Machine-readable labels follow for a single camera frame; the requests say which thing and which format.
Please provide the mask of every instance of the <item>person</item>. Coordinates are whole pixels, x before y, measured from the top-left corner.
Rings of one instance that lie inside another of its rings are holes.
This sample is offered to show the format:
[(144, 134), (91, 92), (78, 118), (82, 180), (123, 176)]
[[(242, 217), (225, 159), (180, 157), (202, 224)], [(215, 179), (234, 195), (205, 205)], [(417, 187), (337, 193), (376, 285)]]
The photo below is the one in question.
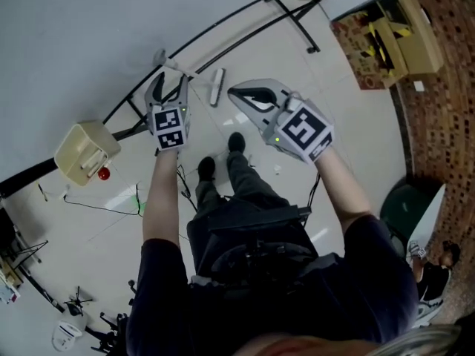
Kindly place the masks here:
[(428, 261), (426, 257), (419, 258), (416, 245), (416, 252), (412, 256), (413, 274), (417, 282), (419, 299), (432, 301), (442, 296), (451, 276), (451, 270), (460, 258), (460, 247), (448, 240), (442, 244), (443, 252), (438, 259), (439, 264), (435, 265)]
[[(305, 255), (299, 259), (303, 261), (284, 263), (276, 256), (272, 260), (278, 259), (278, 268), (272, 268), (274, 262), (264, 263), (269, 273), (259, 272), (253, 274), (258, 278), (244, 281), (232, 280), (241, 274), (220, 274), (215, 269), (213, 262), (220, 258), (216, 248), (228, 257), (222, 267), (230, 268), (233, 257), (246, 248), (249, 232), (238, 228), (246, 219), (269, 212), (273, 218), (289, 207), (249, 166), (240, 134), (230, 136), (228, 147), (227, 168), (235, 192), (231, 199), (220, 197), (212, 183), (212, 159), (205, 158), (198, 168), (198, 210), (188, 234), (199, 278), (190, 284), (179, 243), (177, 152), (164, 151), (157, 157), (143, 217), (137, 294), (127, 328), (129, 356), (362, 356), (405, 333), (417, 314), (412, 272), (331, 147), (315, 165), (341, 223), (344, 257), (319, 257), (309, 249), (312, 245), (302, 235), (303, 227), (293, 222), (286, 231), (267, 226), (258, 246), (288, 242), (289, 248)], [(217, 235), (213, 228), (226, 224), (226, 218), (235, 224), (232, 231)], [(286, 246), (278, 246), (276, 253), (282, 250)], [(246, 270), (251, 272), (254, 266)]]

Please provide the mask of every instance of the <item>black shoe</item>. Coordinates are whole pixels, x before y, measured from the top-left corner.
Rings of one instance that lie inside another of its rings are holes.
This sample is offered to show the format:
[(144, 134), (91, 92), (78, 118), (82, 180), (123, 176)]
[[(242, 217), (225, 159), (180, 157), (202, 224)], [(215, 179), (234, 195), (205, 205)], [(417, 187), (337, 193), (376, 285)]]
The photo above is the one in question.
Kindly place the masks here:
[(228, 140), (228, 148), (229, 153), (232, 151), (239, 151), (244, 153), (244, 149), (246, 149), (246, 140), (244, 139), (243, 135), (239, 132), (234, 132)]
[(205, 157), (198, 165), (198, 175), (201, 181), (212, 181), (216, 165), (211, 157)]

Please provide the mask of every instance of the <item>white floor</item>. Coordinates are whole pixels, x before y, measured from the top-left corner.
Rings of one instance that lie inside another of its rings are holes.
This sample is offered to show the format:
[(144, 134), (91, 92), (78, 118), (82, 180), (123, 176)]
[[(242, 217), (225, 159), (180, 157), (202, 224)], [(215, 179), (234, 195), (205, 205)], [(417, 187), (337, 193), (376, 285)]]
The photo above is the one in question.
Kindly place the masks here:
[[(284, 0), (290, 8), (300, 3)], [(259, 3), (213, 29), (183, 51), (177, 60), (191, 68), (201, 66), (213, 55), (276, 17), (281, 11), (271, 3)], [(240, 131), (247, 140), (246, 155), (259, 174), (292, 204), (307, 204), (309, 186), (316, 170), (266, 147), (257, 130), (229, 101), (227, 88), (248, 79), (275, 78), (300, 91), (335, 124), (335, 148), (353, 171), (370, 197), (376, 213), (391, 187), (405, 175), (401, 135), (393, 103), (387, 90), (360, 91), (350, 66), (335, 40), (329, 22), (315, 8), (302, 23), (321, 48), (307, 54), (308, 46), (292, 22), (284, 20), (224, 56), (203, 75), (211, 76), (217, 67), (227, 69), (226, 82), (218, 108), (206, 104), (208, 89), (193, 81), (189, 89), (192, 109), (188, 147), (180, 155), (191, 190), (197, 184), (196, 168), (209, 154), (217, 161), (216, 185), (222, 194), (232, 194), (226, 173), (226, 142), (229, 134)], [(173, 88), (179, 75), (166, 73), (166, 89)], [(142, 86), (134, 100), (145, 108)], [(110, 131), (130, 128), (136, 114), (123, 105), (107, 124)], [(68, 199), (86, 205), (137, 212), (135, 185), (140, 199), (146, 200), (154, 167), (155, 144), (145, 132), (121, 143), (122, 151), (111, 166), (107, 182), (94, 180), (85, 188), (73, 188)], [(58, 171), (39, 180), (46, 191), (45, 202), (36, 184), (29, 185), (4, 201), (9, 215), (30, 243), (48, 240), (39, 252), (42, 263), (30, 266), (32, 275), (59, 302), (68, 299), (76, 286), (94, 297), (86, 307), (93, 328), (106, 330), (99, 313), (113, 317), (128, 312), (133, 294), (127, 282), (136, 279), (142, 243), (141, 218), (68, 205), (56, 197), (67, 181)], [(182, 253), (188, 275), (194, 273), (191, 250), (186, 239), (186, 224), (194, 210), (180, 196)], [(307, 231), (320, 254), (344, 253), (341, 229), (323, 184), (318, 187)]]

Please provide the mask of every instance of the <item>black hair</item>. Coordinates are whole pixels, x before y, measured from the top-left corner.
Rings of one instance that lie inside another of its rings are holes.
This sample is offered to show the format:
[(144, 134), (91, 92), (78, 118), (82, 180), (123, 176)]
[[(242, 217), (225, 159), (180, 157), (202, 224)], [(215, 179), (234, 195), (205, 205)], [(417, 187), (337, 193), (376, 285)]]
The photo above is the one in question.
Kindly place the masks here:
[(444, 241), (442, 246), (444, 248), (444, 252), (449, 251), (452, 253), (452, 265), (457, 264), (460, 259), (460, 247), (449, 240)]

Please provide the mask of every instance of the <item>red ball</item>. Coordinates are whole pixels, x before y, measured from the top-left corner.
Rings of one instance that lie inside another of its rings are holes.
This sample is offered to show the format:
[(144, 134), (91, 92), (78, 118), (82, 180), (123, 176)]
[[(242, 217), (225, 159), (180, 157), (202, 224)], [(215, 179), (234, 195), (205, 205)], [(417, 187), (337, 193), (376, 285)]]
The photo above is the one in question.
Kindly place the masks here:
[(97, 176), (103, 181), (106, 181), (111, 176), (111, 171), (107, 168), (100, 168), (97, 172)]

